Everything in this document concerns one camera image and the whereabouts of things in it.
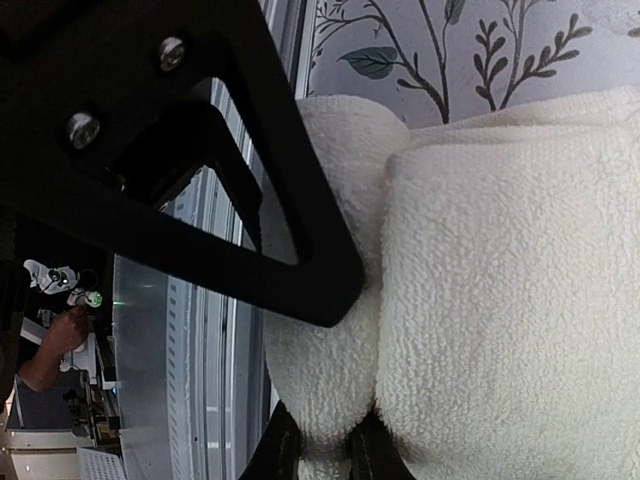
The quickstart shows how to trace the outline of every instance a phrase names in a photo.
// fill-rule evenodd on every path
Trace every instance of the folded towel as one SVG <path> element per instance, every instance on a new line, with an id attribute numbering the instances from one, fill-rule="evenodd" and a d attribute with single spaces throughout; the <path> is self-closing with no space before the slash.
<path id="1" fill-rule="evenodd" d="M 344 441 L 374 398 L 384 168 L 392 153 L 408 145 L 409 130 L 368 100 L 325 97 L 299 107 L 369 280 L 347 317 L 331 330 L 266 314 L 267 363 L 303 434 L 301 480 L 347 478 Z"/>
<path id="2" fill-rule="evenodd" d="M 639 100 L 521 106 L 392 160 L 376 402 L 418 479 L 640 478 Z"/>

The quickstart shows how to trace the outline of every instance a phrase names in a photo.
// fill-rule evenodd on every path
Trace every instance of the floral wallpaper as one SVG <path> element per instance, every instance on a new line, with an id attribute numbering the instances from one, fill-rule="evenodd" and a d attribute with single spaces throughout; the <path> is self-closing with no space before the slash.
<path id="1" fill-rule="evenodd" d="M 640 83 L 640 0 L 318 0 L 310 95 L 411 127 Z"/>

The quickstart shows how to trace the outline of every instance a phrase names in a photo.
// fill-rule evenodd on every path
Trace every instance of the hand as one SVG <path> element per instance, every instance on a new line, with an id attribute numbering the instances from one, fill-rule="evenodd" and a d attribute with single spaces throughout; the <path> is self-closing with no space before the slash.
<path id="1" fill-rule="evenodd" d="M 82 345 L 89 336 L 87 312 L 87 307 L 83 305 L 58 315 L 42 346 L 62 357 Z"/>

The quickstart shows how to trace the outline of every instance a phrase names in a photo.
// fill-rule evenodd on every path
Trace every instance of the bolt head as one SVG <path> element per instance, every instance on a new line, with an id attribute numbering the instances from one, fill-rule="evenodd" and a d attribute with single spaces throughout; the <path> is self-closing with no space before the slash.
<path id="1" fill-rule="evenodd" d="M 186 45 L 178 37 L 169 37 L 162 41 L 159 48 L 160 70 L 170 72 L 184 60 Z"/>
<path id="2" fill-rule="evenodd" d="M 67 135 L 76 150 L 89 146 L 99 133 L 100 122 L 89 113 L 78 112 L 67 122 Z"/>

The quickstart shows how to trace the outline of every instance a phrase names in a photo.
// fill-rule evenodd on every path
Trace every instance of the black bracket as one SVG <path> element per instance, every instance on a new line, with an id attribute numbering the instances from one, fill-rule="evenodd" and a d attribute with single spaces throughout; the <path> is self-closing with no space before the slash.
<path id="1" fill-rule="evenodd" d="M 0 6 L 0 204 L 258 307 L 325 327 L 342 319 L 360 294 L 362 262 L 257 0 L 13 3 L 19 8 Z M 184 58 L 167 71 L 158 49 L 170 37 L 180 39 Z M 198 231 L 96 181 L 163 112 L 212 77 L 226 84 L 273 183 L 296 265 Z M 77 112 L 100 123 L 95 141 L 80 150 L 67 138 Z M 255 223 L 260 195 L 237 162 L 219 160 L 234 155 L 225 138 L 228 131 L 213 128 L 209 160 L 200 151 L 193 162 L 217 165 L 243 220 Z"/>

